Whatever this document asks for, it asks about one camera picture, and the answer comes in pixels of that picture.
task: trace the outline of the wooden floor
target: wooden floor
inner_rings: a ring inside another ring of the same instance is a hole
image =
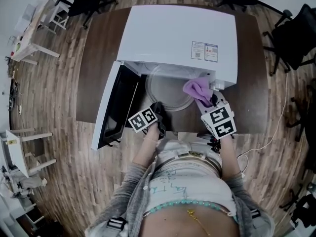
[[[213,6],[218,0],[118,0],[113,10],[135,4],[192,3]],[[257,18],[260,31],[270,31],[279,19],[275,12],[262,7],[249,6],[247,13]],[[103,148],[95,153],[90,149],[94,124],[76,121],[77,85],[80,62],[88,30],[82,29],[84,16],[71,18],[67,30],[57,35],[40,30],[38,41],[43,46],[61,54],[54,58],[36,54],[39,65],[16,65],[16,78],[20,84],[17,108],[12,112],[12,128],[34,127],[41,132],[53,132],[45,141],[45,154],[40,161],[56,158],[57,163],[42,171],[48,179],[45,188],[35,189],[34,199],[44,215],[60,221],[70,236],[83,236],[83,230],[106,206],[114,189],[126,172],[128,163],[142,141],[141,134],[127,129],[119,146]],[[263,43],[269,45],[267,38]],[[274,77],[268,75],[275,56],[265,52],[269,88],[269,123],[267,134],[239,134],[235,136],[236,152],[261,147],[273,136],[285,99],[284,65]],[[307,96],[306,85],[315,77],[315,67],[304,66],[288,74],[287,102],[275,139],[260,151],[248,153],[245,187],[252,197],[275,219],[276,234],[288,228],[289,215],[278,208],[288,199],[288,191],[301,181],[302,164],[308,144],[303,135],[299,143],[294,141],[297,129],[285,127],[286,121],[296,119],[296,109],[289,99]]]

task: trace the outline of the dark wooden tabletop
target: dark wooden tabletop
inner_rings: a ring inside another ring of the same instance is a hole
[[[261,35],[256,18],[246,13],[216,9],[235,16],[238,48],[237,84],[222,91],[235,114],[237,133],[265,133],[268,118],[268,82]],[[130,8],[107,12],[93,18],[81,62],[78,121],[95,123],[104,87],[117,59]],[[137,95],[145,96],[142,85]],[[131,112],[136,110],[135,103]],[[169,130],[205,132],[200,111],[193,102],[186,109],[169,113]]]

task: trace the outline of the label sticker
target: label sticker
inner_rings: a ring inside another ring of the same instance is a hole
[[[204,60],[205,55],[205,43],[192,42],[191,59]]]
[[[205,60],[217,62],[218,46],[212,44],[205,44]]]

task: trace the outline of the open microwave door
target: open microwave door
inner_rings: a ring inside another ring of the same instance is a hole
[[[122,137],[140,76],[115,61],[104,88],[91,148],[98,150]]]

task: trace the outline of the gold necklace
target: gold necklace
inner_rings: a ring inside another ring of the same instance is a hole
[[[205,227],[202,225],[202,223],[200,222],[200,220],[198,220],[198,218],[197,218],[196,216],[194,216],[195,211],[194,211],[194,210],[187,210],[187,212],[188,212],[188,214],[189,214],[189,216],[190,216],[191,218],[193,218],[195,221],[198,222],[198,224],[202,227],[202,229],[204,230],[204,232],[206,232],[207,236],[211,236],[211,235],[207,232],[207,230],[205,229]]]

